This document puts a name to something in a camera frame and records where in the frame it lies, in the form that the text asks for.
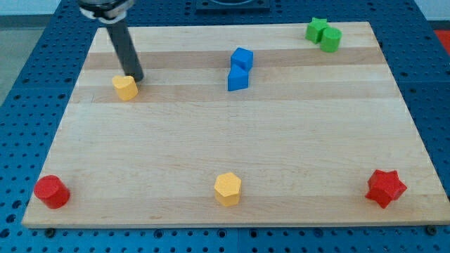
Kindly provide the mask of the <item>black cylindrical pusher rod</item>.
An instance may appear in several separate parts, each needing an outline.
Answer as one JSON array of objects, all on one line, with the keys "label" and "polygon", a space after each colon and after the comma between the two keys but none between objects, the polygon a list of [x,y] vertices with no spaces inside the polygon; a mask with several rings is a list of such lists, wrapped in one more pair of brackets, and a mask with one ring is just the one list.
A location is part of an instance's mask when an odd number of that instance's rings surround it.
[{"label": "black cylindrical pusher rod", "polygon": [[141,81],[144,78],[143,68],[131,39],[126,19],[106,25],[106,29],[124,74],[133,77],[135,82]]}]

